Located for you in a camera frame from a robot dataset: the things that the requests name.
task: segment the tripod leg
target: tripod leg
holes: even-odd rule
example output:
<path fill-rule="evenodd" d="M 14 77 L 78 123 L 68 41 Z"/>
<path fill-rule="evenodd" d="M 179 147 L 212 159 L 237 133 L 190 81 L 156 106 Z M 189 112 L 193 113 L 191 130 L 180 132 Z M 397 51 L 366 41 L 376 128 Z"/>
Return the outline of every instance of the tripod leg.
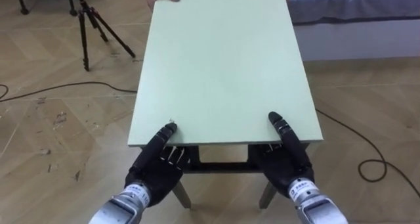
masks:
<path fill-rule="evenodd" d="M 111 35 L 118 41 L 118 43 L 121 44 L 121 46 L 123 46 L 123 48 L 125 49 L 125 51 L 127 51 L 130 54 L 131 57 L 133 57 L 133 58 L 136 57 L 136 54 L 134 54 L 134 52 L 130 49 L 130 47 L 127 46 L 123 42 L 123 40 L 121 40 L 118 37 L 118 35 L 111 29 L 111 27 L 105 22 L 105 20 L 102 19 L 102 17 L 100 17 L 99 13 L 93 7 L 91 7 L 91 10 L 92 10 L 93 16 L 95 18 L 97 18 L 101 24 L 104 25 L 104 27 L 111 33 Z"/>
<path fill-rule="evenodd" d="M 74 3 L 73 3 L 73 0 L 68 0 L 68 2 L 69 2 L 69 4 L 70 4 L 70 14 L 71 14 L 72 16 L 77 16 L 77 12 L 76 12 L 76 10 L 74 9 Z"/>
<path fill-rule="evenodd" d="M 89 58 L 87 55 L 87 42 L 86 42 L 85 13 L 83 11 L 79 11 L 79 23 L 80 23 L 81 45 L 83 47 L 83 65 L 85 66 L 85 70 L 89 71 Z"/>
<path fill-rule="evenodd" d="M 26 8 L 26 6 L 25 6 L 25 2 L 24 2 L 24 0 L 19 0 L 19 3 L 20 3 L 20 12 L 22 13 L 22 14 L 28 14 L 29 13 L 29 11 L 28 11 L 28 9 Z"/>
<path fill-rule="evenodd" d="M 93 26 L 94 29 L 98 29 L 100 32 L 100 37 L 104 40 L 104 42 L 108 42 L 108 38 L 106 37 L 104 30 L 102 30 L 102 28 L 100 27 L 100 25 L 98 24 L 98 21 L 95 19 L 94 16 L 94 9 L 92 7 L 89 7 L 86 11 L 87 17 L 89 18 L 89 20 L 91 21 L 91 24 Z"/>

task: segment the tripod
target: tripod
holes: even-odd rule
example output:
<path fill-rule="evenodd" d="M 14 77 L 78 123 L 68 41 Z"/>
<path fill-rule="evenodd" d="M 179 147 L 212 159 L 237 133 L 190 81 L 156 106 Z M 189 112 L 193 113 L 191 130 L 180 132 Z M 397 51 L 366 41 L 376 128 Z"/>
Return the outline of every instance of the tripod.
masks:
<path fill-rule="evenodd" d="M 100 27 L 99 22 L 108 30 L 111 35 L 118 41 L 119 44 L 127 51 L 130 56 L 133 58 L 136 57 L 134 52 L 127 46 L 119 37 L 118 35 L 111 29 L 111 27 L 105 22 L 104 19 L 99 15 L 98 11 L 96 11 L 93 7 L 88 6 L 85 0 L 79 0 L 82 9 L 79 11 L 79 23 L 80 23 L 80 34 L 81 34 L 81 44 L 83 47 L 83 65 L 85 66 L 85 70 L 89 71 L 89 57 L 87 54 L 87 41 L 86 41 L 86 26 L 85 26 L 85 14 L 89 21 L 92 24 L 94 29 L 98 29 L 100 33 L 100 37 L 105 41 L 108 42 L 108 38 L 106 37 L 104 30 Z"/>

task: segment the table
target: table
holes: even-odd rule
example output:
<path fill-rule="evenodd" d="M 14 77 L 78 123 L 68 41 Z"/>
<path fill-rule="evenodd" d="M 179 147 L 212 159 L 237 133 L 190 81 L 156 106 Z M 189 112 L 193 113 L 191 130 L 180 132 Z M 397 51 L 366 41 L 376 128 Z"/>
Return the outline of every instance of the table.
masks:
<path fill-rule="evenodd" d="M 157 1 L 129 135 L 145 145 L 166 123 L 188 146 L 185 173 L 261 172 L 251 161 L 203 163 L 200 145 L 279 143 L 281 114 L 307 146 L 322 140 L 285 0 Z M 275 189 L 260 200 L 267 208 Z M 191 206 L 179 183 L 174 193 Z"/>

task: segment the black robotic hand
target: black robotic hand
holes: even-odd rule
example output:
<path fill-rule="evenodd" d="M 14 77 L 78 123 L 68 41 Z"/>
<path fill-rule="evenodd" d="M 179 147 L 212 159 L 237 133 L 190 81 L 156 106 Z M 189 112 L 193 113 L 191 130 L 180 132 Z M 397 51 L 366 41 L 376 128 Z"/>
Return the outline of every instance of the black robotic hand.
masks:
<path fill-rule="evenodd" d="M 275 145 L 251 146 L 250 159 L 263 170 L 273 186 L 289 198 L 290 184 L 298 178 L 314 181 L 314 170 L 304 146 L 290 125 L 275 112 L 269 113 L 268 118 L 282 141 Z"/>
<path fill-rule="evenodd" d="M 143 148 L 125 178 L 125 186 L 141 183 L 147 187 L 149 207 L 159 204 L 171 192 L 190 159 L 184 147 L 165 147 L 176 130 L 174 123 L 162 127 Z"/>

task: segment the label on robot wrist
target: label on robot wrist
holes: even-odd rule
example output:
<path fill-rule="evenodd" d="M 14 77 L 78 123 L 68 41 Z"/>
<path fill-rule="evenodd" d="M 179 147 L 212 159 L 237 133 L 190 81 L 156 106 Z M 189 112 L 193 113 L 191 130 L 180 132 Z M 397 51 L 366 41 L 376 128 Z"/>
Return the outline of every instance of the label on robot wrist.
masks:
<path fill-rule="evenodd" d="M 299 181 L 296 184 L 292 186 L 292 188 L 289 190 L 289 196 L 293 201 L 296 201 L 296 199 L 303 193 L 308 192 L 310 190 L 318 190 L 316 185 L 309 180 Z"/>
<path fill-rule="evenodd" d="M 137 197 L 140 202 L 143 204 L 143 208 L 147 208 L 150 203 L 150 197 L 147 193 L 146 189 L 140 185 L 132 184 L 127 187 L 125 187 L 124 191 L 122 193 L 129 193 L 132 194 L 134 197 Z"/>

